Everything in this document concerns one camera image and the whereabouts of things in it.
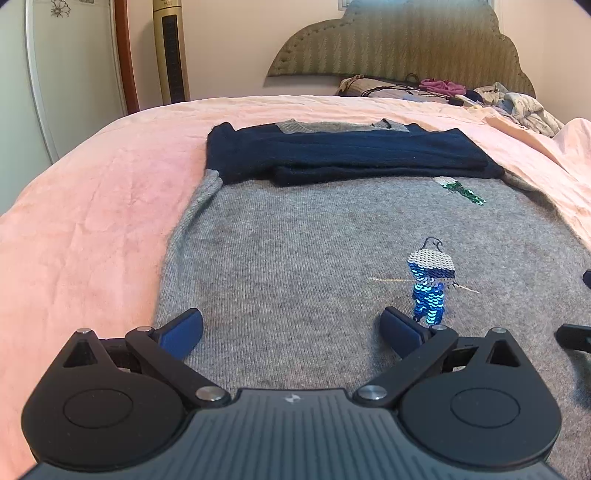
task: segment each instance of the flower decal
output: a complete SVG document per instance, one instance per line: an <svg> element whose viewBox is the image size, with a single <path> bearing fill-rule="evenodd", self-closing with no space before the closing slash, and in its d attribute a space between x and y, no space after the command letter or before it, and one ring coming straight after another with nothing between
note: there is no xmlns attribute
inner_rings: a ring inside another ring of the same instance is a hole
<svg viewBox="0 0 591 480"><path fill-rule="evenodd" d="M63 18L70 16L70 5L65 0L51 0L51 15Z"/></svg>

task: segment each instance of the blue gripper pad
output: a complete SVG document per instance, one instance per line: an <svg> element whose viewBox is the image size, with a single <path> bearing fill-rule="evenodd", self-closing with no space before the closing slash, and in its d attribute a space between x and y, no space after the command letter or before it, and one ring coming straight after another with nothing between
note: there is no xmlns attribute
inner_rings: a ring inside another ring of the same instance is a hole
<svg viewBox="0 0 591 480"><path fill-rule="evenodd" d="M203 336L203 316L199 310L189 309L154 333L160 347L182 360Z"/></svg>
<svg viewBox="0 0 591 480"><path fill-rule="evenodd" d="M404 358L431 338L431 332L394 307L386 307L379 319L379 332L384 341Z"/></svg>

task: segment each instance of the green sequins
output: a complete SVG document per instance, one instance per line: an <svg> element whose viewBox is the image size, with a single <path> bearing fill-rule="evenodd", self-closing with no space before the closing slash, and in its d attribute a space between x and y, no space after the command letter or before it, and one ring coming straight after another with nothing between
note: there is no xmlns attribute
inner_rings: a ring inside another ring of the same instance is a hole
<svg viewBox="0 0 591 480"><path fill-rule="evenodd" d="M459 193L463 197L466 197L468 200L470 200L472 203L476 203L477 205L484 205L486 203L486 200L480 198L473 191L463 187L462 184L456 179L451 177L436 177L434 180L446 190Z"/></svg>

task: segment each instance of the logo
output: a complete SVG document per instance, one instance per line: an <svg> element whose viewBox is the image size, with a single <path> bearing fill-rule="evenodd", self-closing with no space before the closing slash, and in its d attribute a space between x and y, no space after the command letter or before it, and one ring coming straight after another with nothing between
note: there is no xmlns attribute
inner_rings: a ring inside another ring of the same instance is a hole
<svg viewBox="0 0 591 480"><path fill-rule="evenodd" d="M296 394L291 394L289 397L285 397L285 401L289 402L289 403L298 403L301 400L301 397L299 395Z"/></svg>

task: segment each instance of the gray sweater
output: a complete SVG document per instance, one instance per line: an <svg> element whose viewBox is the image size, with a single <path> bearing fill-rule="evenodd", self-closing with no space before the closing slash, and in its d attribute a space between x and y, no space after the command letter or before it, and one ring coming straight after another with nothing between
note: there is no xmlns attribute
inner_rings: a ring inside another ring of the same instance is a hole
<svg viewBox="0 0 591 480"><path fill-rule="evenodd" d="M437 237L469 289L446 294L443 323L512 332L563 413L550 463L574 478L591 451L587 360L553 333L591 323L591 255L547 205L500 180L458 180L486 203L427 178L222 188L207 171L170 239L155 323L199 308L204 337L186 362L231 391L352 391L395 362L376 319L389 305L412 312L406 259Z"/></svg>

